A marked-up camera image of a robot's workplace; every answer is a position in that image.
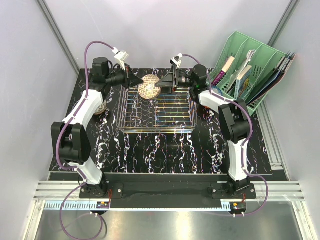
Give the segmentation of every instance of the metal wire basket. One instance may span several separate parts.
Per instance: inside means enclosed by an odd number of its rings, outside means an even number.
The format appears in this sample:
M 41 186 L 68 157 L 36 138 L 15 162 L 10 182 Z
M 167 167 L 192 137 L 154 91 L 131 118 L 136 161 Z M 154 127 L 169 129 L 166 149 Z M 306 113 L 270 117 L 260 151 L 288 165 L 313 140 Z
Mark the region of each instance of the metal wire basket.
M 187 88 L 174 94 L 143 99 L 138 88 L 121 88 L 117 127 L 124 133 L 192 133 L 197 126 L 197 104 Z

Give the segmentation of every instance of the white wall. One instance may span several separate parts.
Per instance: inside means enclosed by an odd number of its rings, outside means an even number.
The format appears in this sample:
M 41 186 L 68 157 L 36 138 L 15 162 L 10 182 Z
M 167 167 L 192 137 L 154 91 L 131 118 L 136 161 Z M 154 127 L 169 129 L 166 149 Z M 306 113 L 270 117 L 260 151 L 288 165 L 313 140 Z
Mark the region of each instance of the white wall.
M 76 75 L 36 1 L 0 5 L 0 239 L 17 240 L 48 176 L 50 127 L 65 115 Z
M 275 48 L 297 53 L 266 98 L 292 180 L 299 181 L 320 235 L 320 1 L 301 1 Z
M 91 41 L 105 41 L 130 54 L 133 68 L 168 68 L 178 53 L 214 67 L 227 37 L 240 31 L 267 43 L 289 0 L 46 0 L 81 68 Z M 113 53 L 89 50 L 93 58 Z M 186 59 L 182 67 L 193 67 Z

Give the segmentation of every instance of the green basket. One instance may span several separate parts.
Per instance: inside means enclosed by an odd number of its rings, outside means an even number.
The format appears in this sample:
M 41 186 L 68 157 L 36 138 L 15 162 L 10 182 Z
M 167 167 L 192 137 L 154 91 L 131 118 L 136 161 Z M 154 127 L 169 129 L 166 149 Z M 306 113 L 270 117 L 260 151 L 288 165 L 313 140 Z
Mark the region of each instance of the green basket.
M 226 93 L 227 86 L 231 75 L 237 70 L 242 62 L 246 59 L 249 50 L 256 50 L 249 65 L 252 66 L 252 72 L 249 78 L 248 91 L 243 99 L 249 97 L 252 90 L 259 84 L 273 68 L 277 66 L 282 57 L 286 56 L 281 51 L 278 51 L 262 42 L 259 42 L 251 37 L 248 37 L 240 32 L 232 34 L 222 50 L 221 56 L 214 68 L 210 73 L 212 81 L 220 73 L 228 57 L 234 57 L 234 61 L 230 66 L 227 73 L 218 82 L 217 87 L 221 89 L 224 97 L 235 100 L 232 96 Z M 257 110 L 259 105 L 267 96 L 264 95 L 259 100 L 247 106 L 250 116 Z

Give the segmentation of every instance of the white connector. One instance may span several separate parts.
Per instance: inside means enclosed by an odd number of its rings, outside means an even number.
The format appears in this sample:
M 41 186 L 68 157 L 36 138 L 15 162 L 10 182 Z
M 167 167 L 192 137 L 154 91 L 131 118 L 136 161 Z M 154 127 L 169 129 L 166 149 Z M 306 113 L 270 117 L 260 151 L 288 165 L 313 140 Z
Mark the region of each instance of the white connector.
M 112 52 L 115 54 L 116 62 L 125 70 L 125 60 L 129 57 L 129 54 L 126 51 L 119 51 L 116 47 L 113 48 Z
M 177 56 L 171 58 L 171 61 L 176 65 L 176 68 L 180 68 L 180 65 L 182 63 L 181 58 L 183 57 L 182 53 L 179 53 Z

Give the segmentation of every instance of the reflective metal surface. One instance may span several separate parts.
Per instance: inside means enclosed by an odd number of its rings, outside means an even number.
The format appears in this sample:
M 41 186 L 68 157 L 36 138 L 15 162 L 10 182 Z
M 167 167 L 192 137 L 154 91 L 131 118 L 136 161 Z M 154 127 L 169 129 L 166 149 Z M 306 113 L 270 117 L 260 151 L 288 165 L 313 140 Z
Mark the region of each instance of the reflective metal surface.
M 248 203 L 248 212 L 258 207 Z M 88 239 L 100 228 L 94 216 L 83 211 L 64 211 L 63 222 L 74 237 Z M 206 212 L 115 212 L 103 215 L 106 227 L 100 240 L 300 240 L 293 208 L 288 202 L 268 202 L 257 214 L 246 217 L 216 216 Z M 45 210 L 37 240 L 68 240 L 59 223 L 59 211 Z

